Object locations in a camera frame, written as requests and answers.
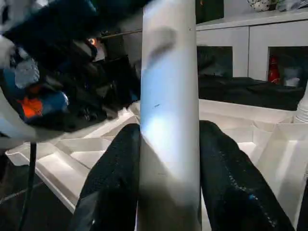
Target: white tube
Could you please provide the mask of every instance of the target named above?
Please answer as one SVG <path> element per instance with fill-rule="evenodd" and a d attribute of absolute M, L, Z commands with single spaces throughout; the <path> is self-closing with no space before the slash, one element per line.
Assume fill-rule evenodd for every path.
<path fill-rule="evenodd" d="M 200 231 L 195 0 L 156 0 L 143 16 L 140 231 Z"/>

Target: black cable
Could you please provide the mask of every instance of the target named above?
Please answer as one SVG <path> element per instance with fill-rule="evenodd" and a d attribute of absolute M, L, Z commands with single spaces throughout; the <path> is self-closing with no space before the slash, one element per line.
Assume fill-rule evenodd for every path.
<path fill-rule="evenodd" d="M 26 198 L 24 201 L 24 207 L 23 207 L 23 212 L 20 218 L 19 222 L 19 227 L 18 231 L 22 231 L 26 217 L 28 214 L 29 210 L 29 205 L 31 201 L 31 195 L 33 191 L 33 181 L 34 181 L 34 175 L 35 175 L 35 162 L 37 158 L 37 144 L 36 143 L 31 143 L 30 144 L 30 164 L 29 164 L 29 174 L 28 174 L 28 186 L 27 186 L 27 191 L 26 191 Z"/>

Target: white cabinet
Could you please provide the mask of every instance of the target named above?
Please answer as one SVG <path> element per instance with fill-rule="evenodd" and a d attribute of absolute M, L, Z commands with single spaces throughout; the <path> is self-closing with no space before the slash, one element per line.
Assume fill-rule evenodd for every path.
<path fill-rule="evenodd" d="M 197 44 L 229 46 L 233 77 L 267 80 L 271 47 L 308 46 L 308 8 L 250 13 L 197 25 Z"/>
<path fill-rule="evenodd" d="M 270 47 L 308 46 L 308 21 L 250 27 L 249 77 L 267 80 Z"/>
<path fill-rule="evenodd" d="M 249 27 L 197 31 L 197 45 L 232 47 L 233 77 L 247 76 Z"/>

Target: dark floor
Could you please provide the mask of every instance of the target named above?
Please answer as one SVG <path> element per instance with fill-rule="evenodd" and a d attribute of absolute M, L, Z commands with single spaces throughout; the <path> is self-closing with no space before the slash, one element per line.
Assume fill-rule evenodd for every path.
<path fill-rule="evenodd" d="M 16 167 L 0 154 L 0 230 L 17 229 L 27 184 L 28 166 Z M 72 214 L 40 180 L 35 178 L 24 231 L 66 231 Z"/>

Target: black fabric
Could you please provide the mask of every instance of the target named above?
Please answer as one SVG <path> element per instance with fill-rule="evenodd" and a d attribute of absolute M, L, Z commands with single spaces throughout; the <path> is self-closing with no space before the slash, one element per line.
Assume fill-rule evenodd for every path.
<path fill-rule="evenodd" d="M 76 206 L 71 231 L 84 226 L 82 200 L 96 200 L 91 231 L 134 231 L 139 189 L 140 129 L 125 126 L 90 171 Z"/>
<path fill-rule="evenodd" d="M 296 111 L 306 85 L 280 86 L 248 77 L 199 76 L 199 98 Z"/>
<path fill-rule="evenodd" d="M 261 173 L 217 125 L 200 121 L 201 186 L 213 231 L 293 231 Z"/>

